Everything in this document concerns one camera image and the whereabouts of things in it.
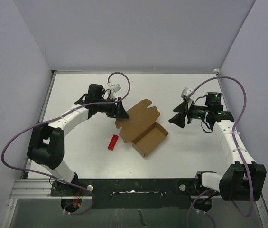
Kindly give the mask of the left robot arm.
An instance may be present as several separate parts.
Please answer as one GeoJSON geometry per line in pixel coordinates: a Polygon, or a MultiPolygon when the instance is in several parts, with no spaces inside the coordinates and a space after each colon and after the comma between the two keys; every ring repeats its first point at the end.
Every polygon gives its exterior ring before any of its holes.
{"type": "Polygon", "coordinates": [[[121,89],[119,84],[108,83],[108,89],[98,84],[90,84],[88,92],[58,120],[35,127],[32,131],[27,156],[36,164],[46,168],[53,176],[63,181],[61,189],[67,195],[78,191],[77,174],[64,161],[65,136],[77,125],[90,119],[96,113],[105,113],[109,118],[127,120],[121,98],[115,93],[121,89]]]}

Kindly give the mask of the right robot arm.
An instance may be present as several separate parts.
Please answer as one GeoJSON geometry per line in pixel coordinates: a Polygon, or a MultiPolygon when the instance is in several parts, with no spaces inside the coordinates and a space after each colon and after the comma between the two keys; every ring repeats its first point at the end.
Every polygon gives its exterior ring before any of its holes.
{"type": "Polygon", "coordinates": [[[193,119],[202,121],[217,136],[229,165],[223,175],[213,171],[197,172],[197,179],[193,182],[194,191],[204,194],[212,189],[219,192],[225,201],[259,200],[266,168],[255,162],[239,132],[233,129],[235,119],[229,111],[223,109],[221,93],[207,93],[205,105],[199,106],[194,104],[191,92],[189,88],[182,91],[183,102],[174,109],[176,115],[169,122],[184,128],[193,119]]]}

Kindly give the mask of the brown cardboard box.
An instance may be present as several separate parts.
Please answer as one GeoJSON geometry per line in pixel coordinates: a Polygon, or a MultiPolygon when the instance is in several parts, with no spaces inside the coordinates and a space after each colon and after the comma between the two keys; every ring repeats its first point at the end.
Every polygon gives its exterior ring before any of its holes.
{"type": "Polygon", "coordinates": [[[118,119],[115,126],[119,136],[143,157],[148,157],[168,136],[168,131],[157,122],[160,116],[152,101],[141,100],[127,111],[129,119],[118,119]]]}

